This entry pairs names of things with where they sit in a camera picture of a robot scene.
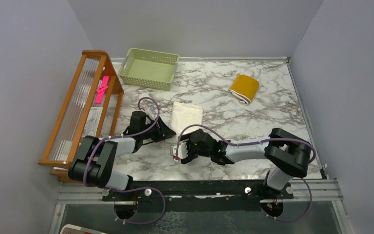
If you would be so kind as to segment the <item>white towel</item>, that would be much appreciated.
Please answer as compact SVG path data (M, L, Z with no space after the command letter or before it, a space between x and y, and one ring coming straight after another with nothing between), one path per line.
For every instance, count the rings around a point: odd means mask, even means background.
M189 125L202 124L203 108L198 105L174 102L169 127L177 136Z

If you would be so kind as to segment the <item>green plastic basket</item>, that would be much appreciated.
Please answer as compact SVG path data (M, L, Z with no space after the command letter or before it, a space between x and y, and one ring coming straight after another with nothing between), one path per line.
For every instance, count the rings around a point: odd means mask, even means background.
M170 91L179 59L178 54L131 48L118 75L127 85Z

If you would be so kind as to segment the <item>yellow towel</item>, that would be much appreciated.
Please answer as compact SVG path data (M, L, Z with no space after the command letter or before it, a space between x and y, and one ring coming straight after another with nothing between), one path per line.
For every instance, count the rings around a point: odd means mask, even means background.
M247 75L237 75L229 92L240 100L240 103L249 105L256 95L260 83L253 77Z

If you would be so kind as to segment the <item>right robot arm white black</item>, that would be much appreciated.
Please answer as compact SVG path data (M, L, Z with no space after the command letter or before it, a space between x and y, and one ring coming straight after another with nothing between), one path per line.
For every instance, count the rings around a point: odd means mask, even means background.
M274 198L293 178L304 178L317 152L309 142L281 129L274 128L267 138L232 141L214 139L198 129L179 137L170 147L171 156L187 164L199 156L208 157L218 165L235 164L244 160L266 158L274 164L264 183L262 194Z

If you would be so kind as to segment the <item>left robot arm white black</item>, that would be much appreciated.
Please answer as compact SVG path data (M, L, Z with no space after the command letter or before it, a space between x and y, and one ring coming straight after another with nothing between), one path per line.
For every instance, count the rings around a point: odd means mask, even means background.
M144 141L160 142L176 135L160 117L153 120L144 111L134 111L123 136L109 137L105 141L94 136L83 138L68 169L68 178L84 182L87 186L115 189L121 200L133 196L133 177L113 170L114 160L137 152Z

